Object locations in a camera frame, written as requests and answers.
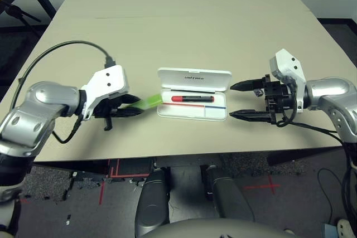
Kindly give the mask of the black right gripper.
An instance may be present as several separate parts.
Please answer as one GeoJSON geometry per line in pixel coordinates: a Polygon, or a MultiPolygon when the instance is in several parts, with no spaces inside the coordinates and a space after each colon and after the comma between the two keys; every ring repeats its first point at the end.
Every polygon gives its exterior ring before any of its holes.
{"type": "Polygon", "coordinates": [[[266,74],[263,79],[246,80],[235,83],[230,90],[254,91],[264,89],[266,111],[251,109],[237,110],[229,115],[235,119],[248,122],[267,122],[271,124],[291,124],[297,113],[295,91],[279,81],[271,81],[266,74]]]}

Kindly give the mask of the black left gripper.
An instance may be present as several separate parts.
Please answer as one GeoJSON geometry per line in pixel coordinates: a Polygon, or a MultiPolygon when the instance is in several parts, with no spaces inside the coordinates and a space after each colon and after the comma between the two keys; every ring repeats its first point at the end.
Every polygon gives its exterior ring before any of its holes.
{"type": "Polygon", "coordinates": [[[113,127],[112,118],[127,118],[140,115],[144,112],[144,110],[136,107],[120,108],[122,104],[133,104],[140,100],[139,97],[131,94],[124,94],[121,97],[114,99],[103,99],[94,108],[94,117],[97,119],[104,119],[104,131],[110,131],[113,127]]]}

